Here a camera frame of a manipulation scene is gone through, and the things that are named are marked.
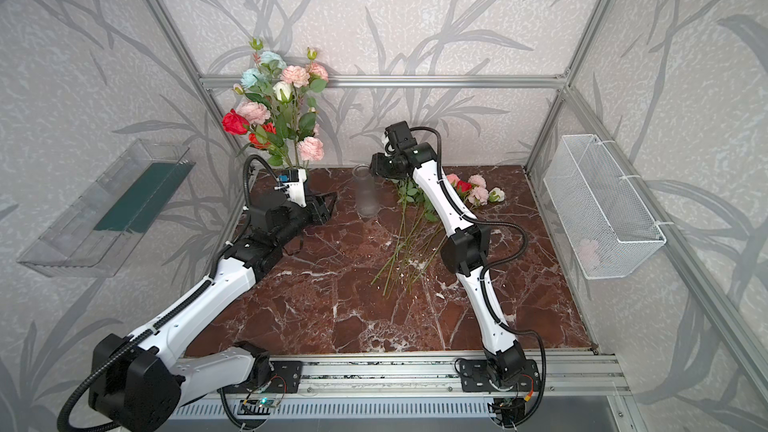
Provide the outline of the clear frosted glass vase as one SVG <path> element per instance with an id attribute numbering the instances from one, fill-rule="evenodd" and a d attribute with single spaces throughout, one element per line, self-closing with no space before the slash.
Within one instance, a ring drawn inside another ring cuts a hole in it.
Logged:
<path id="1" fill-rule="evenodd" d="M 376 182 L 366 165 L 357 165 L 352 170 L 355 185 L 355 208 L 362 219 L 375 217 L 380 209 Z"/>

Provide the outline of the small pink flower stem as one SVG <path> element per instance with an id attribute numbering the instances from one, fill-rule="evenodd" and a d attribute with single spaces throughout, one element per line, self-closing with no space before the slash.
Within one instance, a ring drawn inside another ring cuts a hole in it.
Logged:
<path id="1" fill-rule="evenodd" d="M 324 143 L 318 137 L 320 127 L 315 125 L 312 132 L 293 144 L 294 165 L 307 168 L 310 162 L 318 162 L 325 157 Z"/>

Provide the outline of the red rose stem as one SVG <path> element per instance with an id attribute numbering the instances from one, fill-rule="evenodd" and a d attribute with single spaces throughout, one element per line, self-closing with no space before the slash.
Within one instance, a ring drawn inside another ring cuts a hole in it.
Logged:
<path id="1" fill-rule="evenodd" d="M 251 132 L 250 130 L 251 125 L 263 125 L 263 124 L 250 124 L 244 116 L 237 113 L 234 109 L 231 109 L 222 119 L 222 127 L 225 132 L 233 136 L 245 138 L 246 143 L 241 147 L 240 153 L 243 153 L 247 149 L 258 150 L 255 147 L 253 147 L 249 142 L 248 135 Z"/>
<path id="2" fill-rule="evenodd" d="M 251 125 L 248 135 L 250 144 L 268 154 L 268 163 L 272 167 L 286 168 L 290 165 L 288 148 L 285 140 L 278 134 L 274 123 Z"/>

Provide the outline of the pink carnation tall stem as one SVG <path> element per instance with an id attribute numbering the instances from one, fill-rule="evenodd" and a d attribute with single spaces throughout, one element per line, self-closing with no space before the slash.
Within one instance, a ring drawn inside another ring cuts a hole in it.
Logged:
<path id="1" fill-rule="evenodd" d="M 315 125 L 319 125 L 317 99 L 328 85 L 329 75 L 318 61 L 318 50 L 306 50 L 305 65 L 288 65 L 279 82 L 273 87 L 274 99 L 284 104 L 283 113 L 289 120 L 294 135 L 289 146 L 294 159 L 293 144 L 307 137 Z"/>

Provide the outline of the light blue flower stem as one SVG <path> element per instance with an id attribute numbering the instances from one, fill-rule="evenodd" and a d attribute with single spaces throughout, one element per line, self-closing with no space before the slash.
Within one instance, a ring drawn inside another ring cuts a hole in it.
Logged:
<path id="1" fill-rule="evenodd" d="M 280 54 L 267 50 L 259 38 L 251 38 L 248 45 L 253 64 L 242 73 L 236 90 L 248 100 L 266 104 L 274 98 L 273 87 L 287 64 Z"/>

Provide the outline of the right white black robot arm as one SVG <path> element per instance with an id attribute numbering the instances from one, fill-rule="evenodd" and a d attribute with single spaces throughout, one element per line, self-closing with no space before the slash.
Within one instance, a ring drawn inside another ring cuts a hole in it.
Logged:
<path id="1" fill-rule="evenodd" d="M 464 287 L 478 321 L 489 381 L 507 390 L 518 377 L 528 376 L 542 388 L 547 371 L 543 340 L 533 330 L 509 325 L 490 277 L 491 269 L 525 253 L 524 230 L 513 223 L 479 219 L 464 205 L 443 170 L 442 138 L 437 130 L 401 121 L 388 126 L 384 136 L 384 150 L 372 156 L 370 171 L 381 178 L 412 181 L 437 213 L 446 233 L 440 256 Z M 522 239 L 516 252 L 496 261 L 490 259 L 494 228 L 512 229 Z"/>

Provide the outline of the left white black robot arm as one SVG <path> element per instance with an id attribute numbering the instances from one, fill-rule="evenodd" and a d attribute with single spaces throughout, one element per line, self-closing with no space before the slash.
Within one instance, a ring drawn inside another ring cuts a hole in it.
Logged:
<path id="1" fill-rule="evenodd" d="M 245 160 L 242 180 L 245 222 L 237 237 L 166 310 L 130 334 L 110 334 L 97 345 L 90 375 L 58 414 L 58 430 L 75 430 L 71 414 L 82 397 L 107 418 L 100 431 L 155 431 L 178 408 L 212 392 L 266 388 L 275 379 L 269 352 L 248 342 L 205 357 L 184 354 L 221 312 L 267 276 L 290 242 L 330 220 L 338 195 L 315 193 L 305 170 L 276 172 L 258 155 Z"/>

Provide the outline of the mixed artificial flower pile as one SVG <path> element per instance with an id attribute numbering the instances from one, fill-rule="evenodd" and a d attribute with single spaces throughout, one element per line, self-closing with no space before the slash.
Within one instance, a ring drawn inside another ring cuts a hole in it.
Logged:
<path id="1" fill-rule="evenodd" d="M 506 199 L 499 187 L 491 188 L 480 174 L 462 179 L 449 174 L 447 181 L 458 194 L 460 202 L 471 209 L 498 204 Z M 394 249 L 372 279 L 382 295 L 390 296 L 395 289 L 411 289 L 437 257 L 437 249 L 445 243 L 444 227 L 436 208 L 412 179 L 389 179 L 397 195 L 400 213 L 393 239 Z"/>

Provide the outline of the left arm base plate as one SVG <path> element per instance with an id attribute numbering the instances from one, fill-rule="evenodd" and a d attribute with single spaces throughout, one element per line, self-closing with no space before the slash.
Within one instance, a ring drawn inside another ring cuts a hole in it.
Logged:
<path id="1" fill-rule="evenodd" d="M 255 375 L 246 382 L 224 388 L 226 394 L 296 394 L 303 372 L 298 360 L 277 360 L 257 366 Z"/>

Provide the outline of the aluminium front rail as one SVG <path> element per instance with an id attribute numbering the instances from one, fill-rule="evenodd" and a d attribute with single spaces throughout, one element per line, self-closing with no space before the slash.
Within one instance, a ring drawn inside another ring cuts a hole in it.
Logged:
<path id="1" fill-rule="evenodd" d="M 276 356 L 272 369 L 284 378 L 274 387 L 298 398 L 625 396 L 631 393 L 618 359 L 589 350 L 548 349 L 546 366 L 513 386 L 493 386 L 481 351 L 359 353 Z M 543 378 L 541 385 L 531 381 Z"/>

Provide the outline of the clear plastic wall bin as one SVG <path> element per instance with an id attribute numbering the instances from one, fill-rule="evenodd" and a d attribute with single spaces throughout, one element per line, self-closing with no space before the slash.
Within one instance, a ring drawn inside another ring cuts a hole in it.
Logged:
<path id="1" fill-rule="evenodd" d="M 18 263 L 46 277 L 116 275 L 194 166 L 187 145 L 135 140 Z"/>

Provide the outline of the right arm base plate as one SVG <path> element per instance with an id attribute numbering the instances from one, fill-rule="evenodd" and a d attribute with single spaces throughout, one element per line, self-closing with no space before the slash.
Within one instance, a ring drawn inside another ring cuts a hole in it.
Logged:
<path id="1" fill-rule="evenodd" d="M 541 388 L 541 374 L 532 359 L 526 359 L 521 367 L 503 371 L 489 360 L 458 358 L 454 370 L 463 392 L 513 392 L 528 396 Z"/>

